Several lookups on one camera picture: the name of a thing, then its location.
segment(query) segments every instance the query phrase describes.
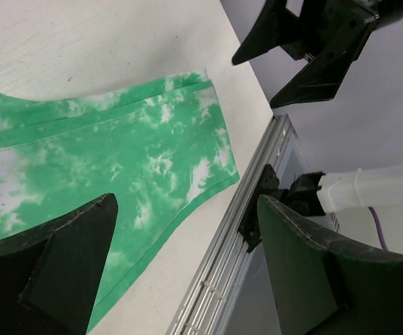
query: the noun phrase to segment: robotic arm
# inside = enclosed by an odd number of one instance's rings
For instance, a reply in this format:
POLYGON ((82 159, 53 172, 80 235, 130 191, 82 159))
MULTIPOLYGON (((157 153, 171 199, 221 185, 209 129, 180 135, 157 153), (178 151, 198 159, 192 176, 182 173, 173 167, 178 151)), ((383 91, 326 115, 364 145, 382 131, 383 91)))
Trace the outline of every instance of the robotic arm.
POLYGON ((308 217, 354 207, 403 204, 403 165, 345 173, 307 173, 299 176, 289 189, 279 187, 276 172, 266 165, 238 229, 248 243, 248 252, 261 242, 257 202, 262 195, 308 217))
POLYGON ((266 1, 232 60, 238 65, 280 46, 308 61, 271 108, 333 99, 370 34, 403 18, 403 0, 304 0, 299 17, 286 3, 266 1))

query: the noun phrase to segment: tie-dye cloth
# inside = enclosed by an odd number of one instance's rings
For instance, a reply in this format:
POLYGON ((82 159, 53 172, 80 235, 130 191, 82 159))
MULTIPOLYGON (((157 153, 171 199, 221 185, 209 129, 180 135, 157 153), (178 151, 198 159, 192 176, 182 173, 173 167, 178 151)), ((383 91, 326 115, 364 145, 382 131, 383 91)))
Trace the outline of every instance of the tie-dye cloth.
POLYGON ((61 101, 0 94, 0 239, 100 194, 117 197, 88 330, 175 228, 238 178, 217 95, 203 72, 61 101))

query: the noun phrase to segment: white tabletop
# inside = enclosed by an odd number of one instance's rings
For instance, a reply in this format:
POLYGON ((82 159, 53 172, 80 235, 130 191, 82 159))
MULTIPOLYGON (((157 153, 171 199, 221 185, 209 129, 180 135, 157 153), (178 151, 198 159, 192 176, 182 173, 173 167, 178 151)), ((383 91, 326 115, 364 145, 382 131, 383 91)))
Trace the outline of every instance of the white tabletop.
MULTIPOLYGON (((219 0, 0 0, 0 91, 51 99, 207 68, 240 175, 271 110, 219 0)), ((163 334, 235 186, 188 217, 91 335, 163 334)))

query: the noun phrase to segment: purple cable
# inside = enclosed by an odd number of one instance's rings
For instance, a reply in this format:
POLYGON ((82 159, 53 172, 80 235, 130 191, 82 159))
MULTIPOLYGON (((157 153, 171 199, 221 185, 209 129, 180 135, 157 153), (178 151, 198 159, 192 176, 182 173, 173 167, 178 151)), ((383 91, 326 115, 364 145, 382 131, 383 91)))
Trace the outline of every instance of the purple cable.
POLYGON ((386 246, 386 241, 384 240, 383 230, 381 229, 381 223, 380 223, 378 214, 376 213, 375 208, 373 208, 373 207, 369 207, 369 210, 370 210, 370 213, 372 214, 372 216, 374 217, 376 233, 378 234, 378 239, 380 241, 380 245, 383 250, 387 251, 388 246, 386 246))

